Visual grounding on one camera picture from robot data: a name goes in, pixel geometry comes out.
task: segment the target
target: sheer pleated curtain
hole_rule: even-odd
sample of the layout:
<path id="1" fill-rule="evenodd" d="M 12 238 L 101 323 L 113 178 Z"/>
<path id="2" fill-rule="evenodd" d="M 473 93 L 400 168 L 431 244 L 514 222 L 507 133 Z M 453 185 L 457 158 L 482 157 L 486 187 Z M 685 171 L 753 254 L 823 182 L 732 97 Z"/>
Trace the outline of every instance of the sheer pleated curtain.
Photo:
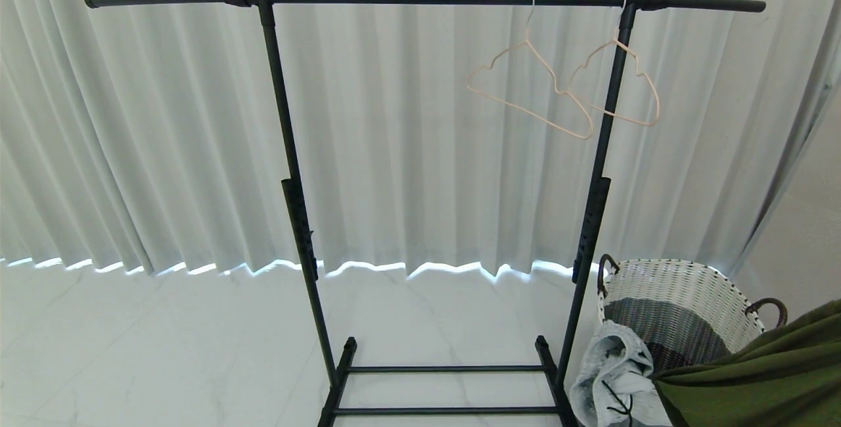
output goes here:
<path id="1" fill-rule="evenodd" d="M 7 262 L 91 260 L 149 272 L 297 260 L 288 175 L 258 12 L 228 5 L 87 10 L 2 1 L 0 245 Z M 663 104 L 618 122 L 598 251 L 726 271 L 754 230 L 833 0 L 762 14 L 640 12 L 631 36 Z M 538 7 L 532 41 L 567 78 L 619 9 Z M 595 140 L 466 90 L 523 38 L 528 7 L 276 5 L 286 88 L 315 230 L 348 260 L 529 271 L 571 265 Z M 576 79 L 604 101 L 612 52 Z M 629 64 L 618 110 L 650 118 Z M 581 129 L 526 53 L 478 85 Z"/>

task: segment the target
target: clothes hanger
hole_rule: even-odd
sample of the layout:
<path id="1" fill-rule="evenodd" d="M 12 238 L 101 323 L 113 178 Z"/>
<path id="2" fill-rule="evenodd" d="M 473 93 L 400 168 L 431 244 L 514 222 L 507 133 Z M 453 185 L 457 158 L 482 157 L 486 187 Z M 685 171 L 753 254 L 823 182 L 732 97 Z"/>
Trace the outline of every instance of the clothes hanger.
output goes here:
<path id="1" fill-rule="evenodd" d="M 622 0 L 622 11 L 625 11 L 626 5 L 627 0 Z M 587 68 L 587 66 L 589 65 L 589 61 L 591 61 L 593 56 L 595 56 L 595 54 L 600 52 L 602 49 L 613 45 L 621 47 L 625 50 L 626 53 L 628 53 L 629 56 L 634 58 L 634 61 L 636 62 L 636 66 L 634 67 L 634 74 L 636 74 L 637 77 L 644 77 L 645 80 L 648 82 L 648 86 L 651 89 L 652 94 L 654 94 L 654 103 L 656 104 L 656 108 L 654 109 L 654 119 L 651 122 L 640 122 L 639 120 L 634 120 L 633 118 L 627 118 L 627 116 L 616 115 L 615 112 L 608 112 L 607 110 L 601 108 L 600 106 L 597 106 L 596 104 L 592 104 L 591 102 L 587 102 L 587 104 L 591 108 L 594 108 L 595 110 L 598 110 L 602 113 L 607 113 L 607 115 L 613 116 L 614 118 L 619 118 L 620 120 L 631 122 L 632 124 L 643 125 L 643 127 L 652 127 L 654 124 L 657 124 L 657 121 L 660 119 L 660 96 L 657 94 L 657 88 L 655 88 L 654 81 L 651 80 L 651 77 L 644 72 L 640 72 L 639 56 L 637 56 L 637 53 L 634 53 L 630 47 L 625 46 L 621 43 L 621 41 L 619 41 L 619 28 L 616 28 L 616 34 L 614 35 L 612 40 L 607 41 L 607 43 L 595 48 L 595 50 L 592 53 L 589 53 L 589 56 L 587 56 L 587 60 L 583 62 L 583 64 L 579 65 L 579 67 L 577 67 L 576 70 L 573 71 L 573 74 L 570 76 L 570 89 L 573 86 L 574 80 L 576 80 L 576 74 L 579 73 L 580 70 L 585 70 Z"/>
<path id="2" fill-rule="evenodd" d="M 511 47 L 508 47 L 507 49 L 502 50 L 502 52 L 500 52 L 499 54 L 497 54 L 496 56 L 493 57 L 493 59 L 490 61 L 490 65 L 481 65 L 479 68 L 477 68 L 477 70 L 472 71 L 472 73 L 470 73 L 470 75 L 468 75 L 468 90 L 471 91 L 471 92 L 475 92 L 476 94 L 483 95 L 483 97 L 487 97 L 490 100 L 497 101 L 501 104 L 506 104 L 507 106 L 510 106 L 510 107 L 514 107 L 517 110 L 520 110 L 521 112 L 528 113 L 529 115 L 534 116 L 534 118 L 537 118 L 538 120 L 540 120 L 541 122 L 544 122 L 545 124 L 549 125 L 550 127 L 554 127 L 554 128 L 557 128 L 560 131 L 563 131 L 564 133 L 571 134 L 572 136 L 577 137 L 577 139 L 588 139 L 589 137 L 593 136 L 593 119 L 589 115 L 589 112 L 587 112 L 587 108 L 568 89 L 567 89 L 567 91 L 559 91 L 558 90 L 558 77 L 556 77 L 555 71 L 553 71 L 552 68 L 549 67 L 549 64 L 547 64 L 546 60 L 543 59 L 543 56 L 541 56 L 540 53 L 537 52 L 537 49 L 534 48 L 534 45 L 532 45 L 532 41 L 529 39 L 529 23 L 531 23 L 531 21 L 532 21 L 532 14 L 534 13 L 534 5 L 535 5 L 535 0 L 532 0 L 532 10 L 529 11 L 528 19 L 526 20 L 526 40 L 523 41 L 522 43 L 518 43 L 514 46 L 511 46 Z M 475 89 L 474 86 L 472 86 L 472 78 L 474 77 L 474 75 L 476 75 L 478 72 L 483 71 L 483 70 L 489 70 L 489 71 L 492 70 L 493 65 L 496 63 L 497 59 L 499 59 L 502 56 L 505 56 L 505 54 L 510 53 L 511 51 L 519 49 L 521 47 L 528 47 L 529 51 L 532 54 L 534 54 L 535 58 L 537 58 L 538 61 L 540 61 L 540 64 L 543 65 L 543 68 L 546 71 L 549 71 L 549 74 L 552 76 L 553 91 L 555 91 L 555 94 L 557 94 L 557 95 L 568 95 L 568 97 L 570 97 L 574 101 L 576 106 L 581 110 L 581 113 L 583 113 L 583 115 L 586 116 L 587 122 L 589 124 L 589 129 L 587 131 L 587 134 L 581 135 L 579 133 L 576 133 L 575 131 L 568 130 L 564 127 L 561 127 L 561 125 L 554 124 L 553 122 L 550 122 L 546 118 L 543 118 L 543 116 L 537 115 L 537 113 L 534 113 L 531 110 L 528 110 L 524 107 L 518 106 L 517 104 L 513 104 L 511 102 L 504 101 L 499 97 L 494 97 L 493 95 L 490 95 L 485 91 L 480 91 L 479 89 Z"/>

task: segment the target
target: curtain fold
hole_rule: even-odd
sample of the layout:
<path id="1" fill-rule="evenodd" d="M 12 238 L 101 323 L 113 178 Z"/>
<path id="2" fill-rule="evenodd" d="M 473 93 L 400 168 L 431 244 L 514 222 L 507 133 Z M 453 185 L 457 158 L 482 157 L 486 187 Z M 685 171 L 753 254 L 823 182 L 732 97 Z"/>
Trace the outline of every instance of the curtain fold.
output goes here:
<path id="1" fill-rule="evenodd" d="M 0 250 L 151 273 L 297 261 L 256 9 L 0 0 Z M 696 259 L 744 250 L 798 117 L 834 0 L 761 14 L 641 11 L 631 48 L 660 93 L 652 128 L 616 121 L 598 252 Z M 529 7 L 276 5 L 316 256 L 571 265 L 597 140 L 573 139 L 466 90 L 522 41 Z M 609 40 L 619 9 L 538 7 L 532 43 L 559 86 Z M 613 52 L 576 78 L 603 104 Z M 586 123 L 517 51 L 484 91 Z M 618 112 L 649 119 L 629 61 Z M 593 114 L 595 127 L 601 117 Z"/>

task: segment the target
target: basket handle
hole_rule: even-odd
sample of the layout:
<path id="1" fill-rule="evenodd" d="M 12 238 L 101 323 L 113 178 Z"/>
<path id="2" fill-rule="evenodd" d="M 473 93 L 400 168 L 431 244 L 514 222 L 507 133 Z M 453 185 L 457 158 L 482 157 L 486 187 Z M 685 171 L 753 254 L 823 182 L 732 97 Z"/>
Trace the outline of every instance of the basket handle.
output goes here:
<path id="1" fill-rule="evenodd" d="M 595 281 L 595 287 L 597 287 L 598 293 L 603 294 L 607 297 L 607 289 L 604 289 L 604 263 L 607 261 L 613 265 L 613 268 L 616 268 L 616 271 L 619 271 L 619 263 L 616 263 L 616 260 L 613 259 L 610 254 L 602 254 L 601 259 L 599 260 L 599 277 L 598 280 Z"/>
<path id="2" fill-rule="evenodd" d="M 746 308 L 744 310 L 744 313 L 748 314 L 748 313 L 751 313 L 751 311 L 760 310 L 760 307 L 762 307 L 765 304 L 774 304 L 775 306 L 777 306 L 778 310 L 780 310 L 780 319 L 777 320 L 776 328 L 780 328 L 788 322 L 788 310 L 786 309 L 786 304 L 784 304 L 782 301 L 780 301 L 780 299 L 775 299 L 775 298 L 760 299 L 759 301 L 756 301 L 753 304 L 750 304 L 748 306 L 748 308 Z"/>

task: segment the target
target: marble tile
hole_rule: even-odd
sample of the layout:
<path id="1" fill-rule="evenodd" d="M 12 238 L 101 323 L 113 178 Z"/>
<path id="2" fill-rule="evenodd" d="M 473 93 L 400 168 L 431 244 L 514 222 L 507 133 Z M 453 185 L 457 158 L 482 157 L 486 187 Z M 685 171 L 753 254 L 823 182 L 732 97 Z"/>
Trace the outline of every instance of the marble tile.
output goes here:
<path id="1" fill-rule="evenodd" d="M 3 425 L 48 427 L 315 425 L 327 396 L 299 271 L 252 277 L 96 274 L 3 268 Z M 573 284 L 536 269 L 451 274 L 346 269 L 319 290 L 333 354 L 355 365 L 537 364 L 557 360 Z M 592 334 L 589 290 L 574 360 Z M 357 375 L 343 407 L 552 403 L 543 375 Z M 429 425 L 428 418 L 341 418 L 339 426 Z M 555 426 L 557 418 L 449 417 L 436 424 Z"/>

